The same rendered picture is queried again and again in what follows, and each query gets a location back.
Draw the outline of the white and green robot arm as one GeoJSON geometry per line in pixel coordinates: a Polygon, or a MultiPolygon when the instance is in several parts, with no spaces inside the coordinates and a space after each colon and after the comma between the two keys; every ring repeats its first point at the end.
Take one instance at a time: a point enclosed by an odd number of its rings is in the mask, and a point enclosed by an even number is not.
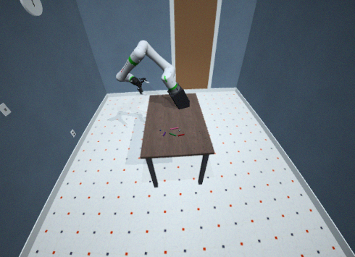
{"type": "Polygon", "coordinates": [[[119,82],[130,82],[132,84],[135,79],[129,72],[145,57],[152,59],[165,73],[162,75],[162,80],[166,87],[169,89],[170,94],[176,94],[180,90],[179,83],[174,79],[175,68],[164,60],[157,52],[149,45],[147,41],[140,41],[128,58],[125,66],[117,73],[116,79],[119,82]]]}

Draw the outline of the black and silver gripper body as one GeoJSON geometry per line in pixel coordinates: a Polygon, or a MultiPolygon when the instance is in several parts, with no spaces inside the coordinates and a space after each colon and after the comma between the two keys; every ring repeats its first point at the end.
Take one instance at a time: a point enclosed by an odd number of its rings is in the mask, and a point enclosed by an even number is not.
{"type": "Polygon", "coordinates": [[[141,85],[142,85],[142,83],[139,83],[140,82],[140,80],[138,80],[138,79],[135,79],[134,81],[133,81],[133,83],[134,83],[134,85],[136,85],[136,86],[138,86],[138,87],[141,87],[141,85]]]}

